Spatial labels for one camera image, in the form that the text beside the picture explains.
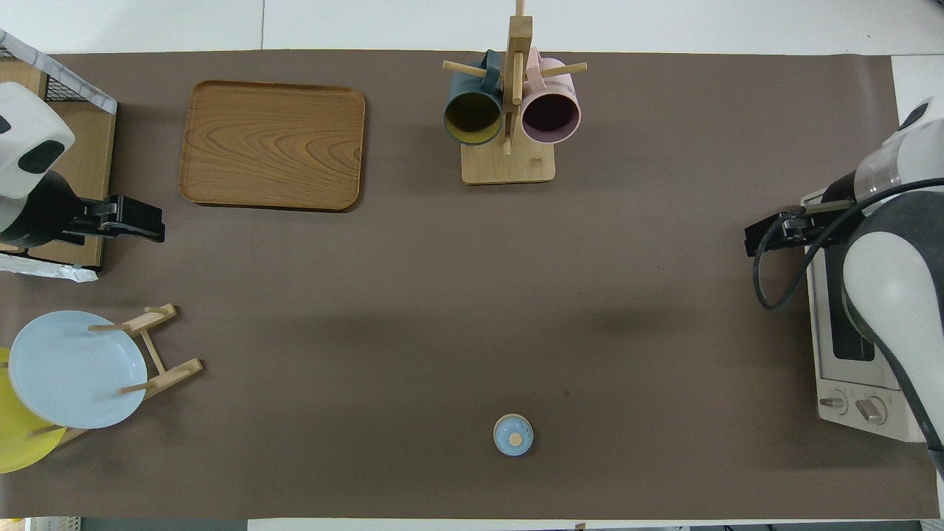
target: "black cable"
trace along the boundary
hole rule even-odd
[[[910,192],[911,190],[918,190],[919,188],[930,188],[932,186],[942,185],[944,185],[944,178],[916,180],[907,184],[894,186],[879,192],[874,196],[866,197],[865,199],[856,202],[855,205],[837,217],[833,223],[830,223],[829,226],[826,227],[826,229],[817,237],[817,239],[814,240],[812,244],[810,244],[810,248],[803,256],[803,263],[797,268],[797,272],[793,275],[793,278],[790,279],[790,283],[787,285],[783,294],[779,299],[777,299],[776,302],[770,302],[770,300],[767,299],[767,296],[764,295],[764,288],[761,287],[761,255],[763,255],[764,251],[767,250],[767,243],[770,241],[770,238],[773,237],[774,232],[780,228],[781,223],[783,223],[786,219],[791,219],[797,215],[802,214],[802,211],[794,211],[789,214],[781,215],[770,225],[770,228],[767,230],[767,232],[764,233],[764,237],[761,238],[761,242],[757,246],[757,254],[754,256],[752,274],[754,280],[754,295],[757,296],[757,300],[760,301],[761,306],[764,306],[765,309],[770,310],[771,312],[779,312],[783,310],[784,306],[786,306],[786,304],[790,301],[790,298],[793,297],[793,295],[797,292],[797,288],[800,287],[800,283],[803,281],[803,276],[806,274],[806,267],[808,267],[813,262],[813,257],[816,256],[817,252],[823,247],[823,244],[826,243],[826,240],[832,237],[833,234],[839,230],[839,227],[849,221],[854,215],[861,213],[866,208],[883,199],[896,196],[897,194]]]

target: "brown rectangular tray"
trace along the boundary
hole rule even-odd
[[[180,192],[203,205],[344,210],[361,190],[364,107],[346,87],[204,81],[190,95]]]

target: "brown table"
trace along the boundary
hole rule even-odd
[[[742,247],[895,128],[889,59],[560,57],[590,71],[557,178],[478,188],[441,126],[440,63],[462,54],[61,58],[121,102],[111,191],[160,205],[167,242],[108,242],[92,284],[0,275],[0,343],[53,310],[173,302],[155,341],[206,371],[0,476],[0,514],[935,517],[921,445],[817,419],[804,297],[764,312]],[[359,203],[184,199],[209,78],[361,90]],[[524,458],[492,444],[508,412],[537,433]]]

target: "mug handle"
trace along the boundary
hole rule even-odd
[[[488,50],[485,52],[485,59],[481,60],[481,68],[485,70],[485,77],[481,79],[483,92],[491,93],[498,85],[498,77],[501,75],[501,70],[498,68],[500,62],[501,58],[497,51]]]
[[[541,77],[541,54],[538,53],[537,48],[532,48],[528,52],[528,68],[525,71],[528,73],[528,82],[534,92],[543,91],[548,87],[544,78]]]

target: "blue lid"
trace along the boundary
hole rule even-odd
[[[505,455],[523,455],[534,442],[534,430],[524,417],[515,413],[505,415],[495,423],[495,445]]]

